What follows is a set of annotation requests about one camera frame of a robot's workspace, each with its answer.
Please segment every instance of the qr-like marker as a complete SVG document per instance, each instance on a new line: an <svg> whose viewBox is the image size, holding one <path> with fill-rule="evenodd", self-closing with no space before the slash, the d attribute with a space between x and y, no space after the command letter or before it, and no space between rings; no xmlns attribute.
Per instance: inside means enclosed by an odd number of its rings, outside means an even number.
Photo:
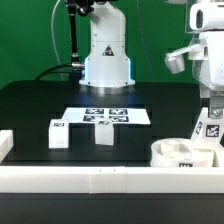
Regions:
<svg viewBox="0 0 224 224"><path fill-rule="evenodd" d="M201 128L202 128L202 122L200 121L200 122L198 123L198 126L197 126L196 131L195 131L197 135L199 135L199 133L200 133L200 131L201 131Z"/></svg>
<svg viewBox="0 0 224 224"><path fill-rule="evenodd" d="M85 114L104 114L104 109L89 108L89 109L86 109Z"/></svg>
<svg viewBox="0 0 224 224"><path fill-rule="evenodd" d="M219 137L220 125L206 125L205 137L217 138Z"/></svg>

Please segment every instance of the black surface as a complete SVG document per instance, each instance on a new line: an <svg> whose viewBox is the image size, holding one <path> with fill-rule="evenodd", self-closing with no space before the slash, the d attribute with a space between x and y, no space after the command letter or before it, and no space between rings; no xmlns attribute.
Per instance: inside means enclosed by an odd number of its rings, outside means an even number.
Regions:
<svg viewBox="0 0 224 224"><path fill-rule="evenodd" d="M2 165L147 166L155 140L191 136L199 101L191 84L137 84L133 93L102 97L66 82L14 82L0 91L0 128L13 128L16 142ZM68 105L146 108L152 124L116 125L113 150L94 145L93 126L73 125L70 149L51 152L50 120ZM223 209L223 194L0 194L1 224L222 224Z"/></svg>
<svg viewBox="0 0 224 224"><path fill-rule="evenodd" d="M134 92L102 96L67 82L22 81L2 89L0 102L0 128L15 132L15 147L2 165L147 166L150 145L190 138L199 112L198 87L191 84L137 84ZM115 124L112 147L95 145L94 124L72 124L69 149L49 150L50 120L68 106L145 108L152 124Z"/></svg>

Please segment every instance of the green backdrop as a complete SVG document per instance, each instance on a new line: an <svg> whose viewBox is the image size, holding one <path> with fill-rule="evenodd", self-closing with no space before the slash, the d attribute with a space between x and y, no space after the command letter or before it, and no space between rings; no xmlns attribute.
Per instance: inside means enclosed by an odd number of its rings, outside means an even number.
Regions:
<svg viewBox="0 0 224 224"><path fill-rule="evenodd" d="M51 37L56 2L0 1L0 88L15 80L33 80L57 65ZM178 75L171 75L164 63L166 52L187 46L192 38L185 34L185 6L163 0L119 0L113 5L126 15L126 54L132 60L132 76L137 82L195 82L187 59L186 70ZM89 18L77 17L79 54L84 59L90 50ZM63 0L54 27L61 62L69 63L69 18Z"/></svg>

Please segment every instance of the white block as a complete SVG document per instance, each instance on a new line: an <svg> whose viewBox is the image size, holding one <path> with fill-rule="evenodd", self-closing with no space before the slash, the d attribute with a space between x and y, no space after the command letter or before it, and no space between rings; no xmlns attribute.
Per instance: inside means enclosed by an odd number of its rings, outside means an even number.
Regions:
<svg viewBox="0 0 224 224"><path fill-rule="evenodd" d="M111 119L96 119L95 143L99 145L114 145L114 127Z"/></svg>
<svg viewBox="0 0 224 224"><path fill-rule="evenodd" d="M49 126L49 148L68 148L68 120L53 119Z"/></svg>
<svg viewBox="0 0 224 224"><path fill-rule="evenodd" d="M12 130L0 131L0 163L6 157L10 149L13 147Z"/></svg>

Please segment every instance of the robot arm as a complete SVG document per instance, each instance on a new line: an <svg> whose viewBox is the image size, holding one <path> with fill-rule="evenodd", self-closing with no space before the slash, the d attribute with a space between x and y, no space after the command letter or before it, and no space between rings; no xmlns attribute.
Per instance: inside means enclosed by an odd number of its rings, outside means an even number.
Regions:
<svg viewBox="0 0 224 224"><path fill-rule="evenodd" d="M221 119L224 108L224 1L196 0L190 7L189 24L192 33L199 35L193 40L197 43L168 53L165 61L172 73L181 72L184 70L182 54L189 53L188 59L193 60L193 75L201 84L201 98L203 95L210 98L209 117Z"/></svg>

